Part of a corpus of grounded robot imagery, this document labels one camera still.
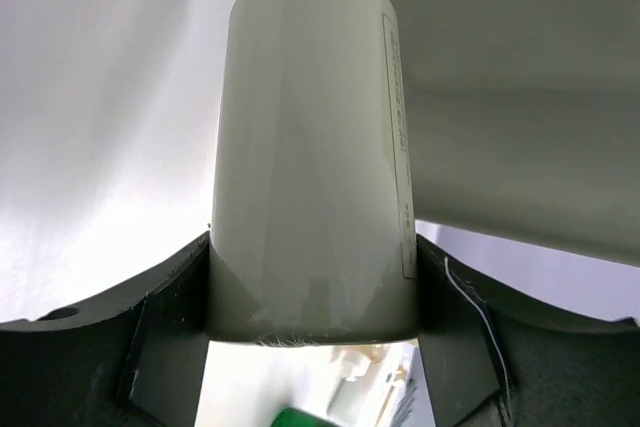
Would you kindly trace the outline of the green canvas bag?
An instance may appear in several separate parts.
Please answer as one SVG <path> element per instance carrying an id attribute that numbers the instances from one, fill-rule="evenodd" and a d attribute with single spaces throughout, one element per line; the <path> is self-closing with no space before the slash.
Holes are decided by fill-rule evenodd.
<path id="1" fill-rule="evenodd" d="M 391 0 L 418 218 L 639 261 L 639 0 Z"/>

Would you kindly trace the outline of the white grey cylindrical bottle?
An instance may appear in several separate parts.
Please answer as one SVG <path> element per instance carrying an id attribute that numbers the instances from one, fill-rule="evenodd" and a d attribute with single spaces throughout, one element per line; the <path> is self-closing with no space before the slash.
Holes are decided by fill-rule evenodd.
<path id="1" fill-rule="evenodd" d="M 419 329 L 390 0 L 236 0 L 210 233 L 207 330 L 270 345 Z"/>

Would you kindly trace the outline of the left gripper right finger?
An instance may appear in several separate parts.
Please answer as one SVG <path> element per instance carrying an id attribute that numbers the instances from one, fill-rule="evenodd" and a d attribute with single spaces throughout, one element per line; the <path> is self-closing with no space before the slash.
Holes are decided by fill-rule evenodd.
<path id="1" fill-rule="evenodd" d="M 636 426 L 639 325 L 537 300 L 417 239 L 418 337 L 438 426 Z"/>

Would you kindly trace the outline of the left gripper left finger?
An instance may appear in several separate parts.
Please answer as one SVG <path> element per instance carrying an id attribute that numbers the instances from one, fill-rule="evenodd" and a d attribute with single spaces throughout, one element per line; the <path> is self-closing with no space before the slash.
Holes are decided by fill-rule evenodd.
<path id="1" fill-rule="evenodd" d="M 104 292 L 2 324 L 2 425 L 194 425 L 208 273 L 203 234 Z"/>

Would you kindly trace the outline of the green dish soap bottle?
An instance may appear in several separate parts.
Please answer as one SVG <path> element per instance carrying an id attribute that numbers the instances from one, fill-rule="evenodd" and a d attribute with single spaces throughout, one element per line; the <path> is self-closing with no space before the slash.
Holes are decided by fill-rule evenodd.
<path id="1" fill-rule="evenodd" d="M 311 404 L 295 403 L 292 399 L 282 401 L 269 423 L 270 427 L 331 427 L 326 415 Z"/>

